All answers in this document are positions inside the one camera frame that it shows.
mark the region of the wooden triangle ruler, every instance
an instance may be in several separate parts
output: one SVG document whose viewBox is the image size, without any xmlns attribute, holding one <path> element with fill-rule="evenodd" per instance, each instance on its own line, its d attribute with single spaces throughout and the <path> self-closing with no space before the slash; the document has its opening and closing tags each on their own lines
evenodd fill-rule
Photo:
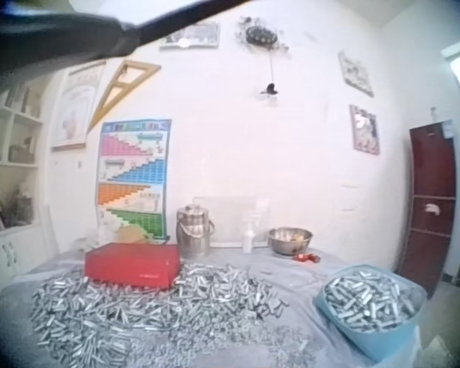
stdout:
<svg viewBox="0 0 460 368">
<path fill-rule="evenodd" d="M 142 63 L 141 61 L 124 60 L 120 67 L 117 68 L 113 79 L 104 91 L 97 105 L 97 109 L 92 116 L 88 131 L 90 132 L 129 92 L 154 75 L 160 68 L 160 65 Z M 127 75 L 130 70 L 137 71 L 138 75 L 130 82 L 124 81 L 124 76 Z"/>
</svg>

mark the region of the red object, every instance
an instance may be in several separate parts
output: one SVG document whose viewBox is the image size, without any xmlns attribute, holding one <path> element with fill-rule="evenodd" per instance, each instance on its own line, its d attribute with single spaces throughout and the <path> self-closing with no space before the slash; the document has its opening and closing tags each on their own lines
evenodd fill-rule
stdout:
<svg viewBox="0 0 460 368">
<path fill-rule="evenodd" d="M 87 253 L 84 273 L 99 281 L 167 289 L 179 270 L 177 245 L 110 243 Z"/>
<path fill-rule="evenodd" d="M 314 255 L 313 253 L 310 253 L 308 255 L 295 255 L 293 259 L 299 262 L 306 262 L 306 261 L 312 261 L 313 263 L 320 262 L 320 257 L 318 255 Z"/>
</svg>

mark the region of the floor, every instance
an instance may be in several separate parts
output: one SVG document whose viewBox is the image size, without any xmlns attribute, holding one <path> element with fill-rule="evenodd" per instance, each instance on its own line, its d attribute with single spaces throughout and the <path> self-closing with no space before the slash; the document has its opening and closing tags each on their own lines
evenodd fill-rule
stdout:
<svg viewBox="0 0 460 368">
<path fill-rule="evenodd" d="M 447 350 L 456 364 L 460 360 L 460 287 L 442 282 L 419 325 L 422 347 L 436 353 Z"/>
</svg>

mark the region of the plastic bottle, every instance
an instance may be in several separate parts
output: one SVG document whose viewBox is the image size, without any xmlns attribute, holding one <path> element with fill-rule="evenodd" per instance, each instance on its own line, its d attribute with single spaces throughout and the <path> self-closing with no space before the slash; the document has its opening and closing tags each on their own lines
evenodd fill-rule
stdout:
<svg viewBox="0 0 460 368">
<path fill-rule="evenodd" d="M 244 236 L 242 237 L 242 250 L 246 254 L 252 253 L 252 249 L 254 247 L 254 221 L 252 218 L 248 218 L 245 220 L 245 231 Z"/>
</svg>

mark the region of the stainless steel container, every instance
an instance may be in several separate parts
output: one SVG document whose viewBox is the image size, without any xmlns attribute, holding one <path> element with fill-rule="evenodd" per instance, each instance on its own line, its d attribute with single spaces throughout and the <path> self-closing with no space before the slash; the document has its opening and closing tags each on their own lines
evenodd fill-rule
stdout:
<svg viewBox="0 0 460 368">
<path fill-rule="evenodd" d="M 313 236 L 304 228 L 273 228 L 268 233 L 268 245 L 280 255 L 298 255 L 307 250 Z"/>
<path fill-rule="evenodd" d="M 177 211 L 176 237 L 183 258 L 197 258 L 209 253 L 209 239 L 215 226 L 208 210 L 199 205 L 187 205 Z"/>
</svg>

